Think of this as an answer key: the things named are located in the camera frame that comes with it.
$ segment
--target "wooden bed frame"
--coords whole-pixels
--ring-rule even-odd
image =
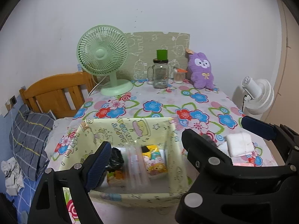
[[[52,110],[56,118],[73,117],[84,104],[80,85],[85,84],[90,93],[96,85],[92,77],[97,81],[95,76],[80,71],[54,75],[37,81],[27,90],[21,88],[20,95],[23,102],[34,112],[40,113],[42,110],[47,113]],[[65,88],[68,89],[76,110],[71,109],[63,90]]]

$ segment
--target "stuffed animal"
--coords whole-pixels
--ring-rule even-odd
[[[191,71],[191,81],[196,89],[213,89],[213,74],[209,60],[204,53],[194,53],[186,49],[189,53],[188,69]]]

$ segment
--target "green desk fan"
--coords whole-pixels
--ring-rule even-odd
[[[126,36],[118,28],[98,25],[88,30],[78,42],[77,58],[82,68],[95,76],[110,76],[101,93],[105,96],[121,95],[133,84],[116,79],[116,71],[125,63],[129,53]]]

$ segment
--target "crumpled clothing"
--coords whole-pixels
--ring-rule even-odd
[[[10,196],[17,196],[21,188],[24,188],[23,173],[14,157],[1,162],[1,170],[5,175],[6,192]]]

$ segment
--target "black jar lid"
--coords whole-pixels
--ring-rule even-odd
[[[153,59],[152,60],[154,63],[158,63],[158,64],[167,64],[168,60],[158,60],[158,59]]]

